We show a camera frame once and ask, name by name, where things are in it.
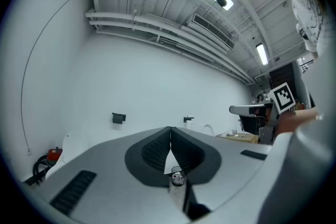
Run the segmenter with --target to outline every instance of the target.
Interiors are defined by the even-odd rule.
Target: qr code
[[[279,104],[280,110],[285,109],[288,106],[294,104],[294,100],[290,94],[290,90],[287,85],[284,85],[280,89],[274,91],[275,98]]]

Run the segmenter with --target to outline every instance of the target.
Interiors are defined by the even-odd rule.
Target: air conditioner
[[[192,20],[188,23],[188,27],[211,39],[225,50],[232,50],[235,45],[216,26],[198,14],[194,14]]]

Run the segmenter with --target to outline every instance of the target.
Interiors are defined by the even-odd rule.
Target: ceiling
[[[153,14],[185,25],[194,13],[203,16],[234,43],[227,57],[251,77],[298,58],[305,47],[296,31],[291,0],[232,0],[226,11],[214,0],[94,0],[96,12]],[[256,50],[266,45],[269,64],[263,66]]]

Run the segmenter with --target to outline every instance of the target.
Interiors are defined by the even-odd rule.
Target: white t-shirt
[[[336,23],[331,8],[327,4],[323,13],[317,0],[292,0],[292,3],[296,28],[306,43],[306,49],[322,55],[336,40]]]

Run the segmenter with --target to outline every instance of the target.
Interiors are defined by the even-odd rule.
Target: red object
[[[48,151],[47,154],[47,160],[48,161],[58,161],[59,156],[62,154],[62,149],[61,148],[53,148]]]

